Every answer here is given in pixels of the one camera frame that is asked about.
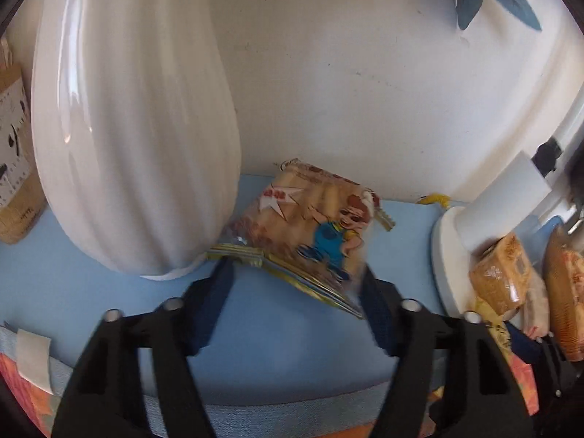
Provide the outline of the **cartoon boy biscuit packet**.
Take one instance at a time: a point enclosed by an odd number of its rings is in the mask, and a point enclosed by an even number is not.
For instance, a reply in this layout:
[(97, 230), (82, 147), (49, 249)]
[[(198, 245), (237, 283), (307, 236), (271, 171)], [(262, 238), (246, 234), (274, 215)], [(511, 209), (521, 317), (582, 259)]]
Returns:
[(359, 318), (373, 223), (395, 223), (368, 187), (300, 159), (231, 220), (208, 252), (263, 269), (298, 290)]

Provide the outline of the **large clear bread bag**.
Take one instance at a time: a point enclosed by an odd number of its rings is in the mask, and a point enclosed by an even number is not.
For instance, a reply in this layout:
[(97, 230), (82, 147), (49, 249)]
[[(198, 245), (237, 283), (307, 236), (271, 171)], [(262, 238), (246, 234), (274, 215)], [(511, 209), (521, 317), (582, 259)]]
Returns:
[(523, 332), (531, 339), (543, 338), (549, 332), (549, 302), (545, 282), (531, 272), (523, 307)]

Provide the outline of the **yellow label snack packet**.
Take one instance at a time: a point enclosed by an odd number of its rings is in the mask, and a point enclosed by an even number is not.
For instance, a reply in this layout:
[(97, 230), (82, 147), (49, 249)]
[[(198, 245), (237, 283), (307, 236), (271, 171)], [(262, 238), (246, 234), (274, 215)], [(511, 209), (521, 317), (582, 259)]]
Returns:
[(481, 299), (481, 297), (476, 297), (474, 307), (477, 314), (483, 319), (484, 324), (501, 350), (503, 356), (508, 362), (510, 362), (513, 356), (511, 335), (505, 325), (505, 321), (503, 321), (500, 315), (493, 310), (493, 307), (491, 307), (487, 301)]

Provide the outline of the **tan rice cake bar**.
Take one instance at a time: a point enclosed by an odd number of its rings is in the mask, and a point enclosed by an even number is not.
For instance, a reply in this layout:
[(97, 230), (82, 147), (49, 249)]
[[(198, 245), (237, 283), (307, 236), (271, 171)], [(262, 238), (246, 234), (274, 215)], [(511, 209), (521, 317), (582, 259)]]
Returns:
[(503, 316), (521, 307), (533, 273), (531, 261), (516, 233), (494, 244), (469, 273), (477, 297)]

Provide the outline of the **brown ribbed glass bowl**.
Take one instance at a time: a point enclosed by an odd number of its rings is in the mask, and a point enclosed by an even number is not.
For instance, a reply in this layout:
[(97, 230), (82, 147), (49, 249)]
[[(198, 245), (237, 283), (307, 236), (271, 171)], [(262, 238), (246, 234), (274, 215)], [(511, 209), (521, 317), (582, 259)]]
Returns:
[(543, 257), (550, 331), (570, 362), (583, 360), (583, 256), (571, 247), (563, 226), (555, 226)]

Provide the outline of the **floral woven table mat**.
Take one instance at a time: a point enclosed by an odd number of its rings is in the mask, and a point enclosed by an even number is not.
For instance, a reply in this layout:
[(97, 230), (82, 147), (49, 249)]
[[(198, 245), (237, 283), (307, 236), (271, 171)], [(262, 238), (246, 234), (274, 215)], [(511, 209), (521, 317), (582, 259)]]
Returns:
[[(170, 437), (217, 432), (187, 365), (196, 353), (175, 316), (103, 318), (69, 379), (54, 416), (54, 437), (152, 437), (139, 377), (139, 349), (153, 354), (162, 422)], [(485, 327), (466, 321), (445, 328), (414, 325), (393, 383), (370, 431), (373, 437), (417, 437), (429, 398), (431, 356), (448, 351), (445, 395), (436, 437), (530, 437), (533, 421), (520, 389)]]

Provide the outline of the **bamboo pen holder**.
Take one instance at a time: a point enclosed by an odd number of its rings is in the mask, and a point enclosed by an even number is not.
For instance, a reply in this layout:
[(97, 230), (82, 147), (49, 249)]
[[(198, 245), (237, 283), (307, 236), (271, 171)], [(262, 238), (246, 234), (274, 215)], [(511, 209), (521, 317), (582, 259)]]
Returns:
[(32, 147), (31, 112), (22, 69), (1, 38), (0, 239), (22, 240), (46, 208)]

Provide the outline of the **white ribbed vase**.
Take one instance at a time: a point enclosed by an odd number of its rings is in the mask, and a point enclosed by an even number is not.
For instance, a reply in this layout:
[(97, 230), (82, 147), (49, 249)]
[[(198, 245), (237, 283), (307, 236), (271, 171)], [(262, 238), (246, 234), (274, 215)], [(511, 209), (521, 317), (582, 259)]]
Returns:
[(81, 251), (149, 280), (193, 271), (234, 210), (242, 162), (210, 1), (43, 1), (32, 140)]

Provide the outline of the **white lamp post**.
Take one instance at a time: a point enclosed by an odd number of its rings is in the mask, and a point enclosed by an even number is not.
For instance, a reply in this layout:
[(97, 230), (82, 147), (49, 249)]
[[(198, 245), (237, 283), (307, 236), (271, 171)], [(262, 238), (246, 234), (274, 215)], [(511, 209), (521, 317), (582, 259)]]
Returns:
[(480, 254), (514, 230), (552, 192), (583, 135), (579, 91), (554, 134), (534, 155), (521, 151), (470, 204), (448, 209), (431, 235), (435, 284), (445, 312), (459, 316), (474, 304), (469, 271)]

